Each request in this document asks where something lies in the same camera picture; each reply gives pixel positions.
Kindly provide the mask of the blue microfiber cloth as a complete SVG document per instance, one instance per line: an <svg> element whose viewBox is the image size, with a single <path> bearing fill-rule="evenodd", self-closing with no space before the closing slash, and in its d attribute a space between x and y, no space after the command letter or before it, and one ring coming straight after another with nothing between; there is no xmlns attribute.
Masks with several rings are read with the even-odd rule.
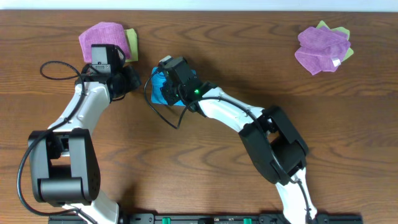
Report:
<svg viewBox="0 0 398 224"><path fill-rule="evenodd" d="M151 78L151 82L152 82L152 96L151 96L151 101L153 103L157 103L157 104L162 104L162 105L167 105L167 101L165 100L165 98L162 95L161 92L161 87L163 87L164 82L166 82L166 77L164 75L163 72L165 72L165 70L163 72L159 72L159 73L155 73L157 71L158 67L154 67L152 69L152 75L153 77ZM185 72L185 73L192 73L193 76L196 75L196 71L195 70L190 70L191 72L188 72L189 66L185 66L184 68L176 68L174 69L174 72L176 73L176 76L179 76L177 74L177 72ZM174 105L175 106L185 106L184 103L188 103L188 100L183 101L183 100L179 100L178 102L176 102Z"/></svg>

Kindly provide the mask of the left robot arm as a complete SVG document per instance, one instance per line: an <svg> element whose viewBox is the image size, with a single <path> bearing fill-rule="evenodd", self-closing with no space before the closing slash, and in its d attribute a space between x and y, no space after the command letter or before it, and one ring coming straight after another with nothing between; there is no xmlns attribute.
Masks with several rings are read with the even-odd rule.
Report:
<svg viewBox="0 0 398 224"><path fill-rule="evenodd" d="M77 71L73 98L61 116L44 131L32 131L28 149L17 171L17 193L22 170L30 162L32 193L39 203L61 207L61 212L40 212L52 221L127 223L117 202L100 189L101 174L91 136L102 112L114 101L139 88L140 78L125 64L123 50L113 44L93 44L91 62Z"/></svg>

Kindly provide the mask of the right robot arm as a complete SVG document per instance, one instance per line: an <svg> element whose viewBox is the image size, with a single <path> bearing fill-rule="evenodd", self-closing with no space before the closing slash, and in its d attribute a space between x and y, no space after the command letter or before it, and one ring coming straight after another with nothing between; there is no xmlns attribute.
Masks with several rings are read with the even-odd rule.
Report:
<svg viewBox="0 0 398 224"><path fill-rule="evenodd" d="M160 92L168 105L215 119L236 131L258 173L277 187L289 223L313 223L317 209L306 181L308 146L284 111L264 109L229 96L211 82L201 81L184 57L166 56L158 71L165 76Z"/></svg>

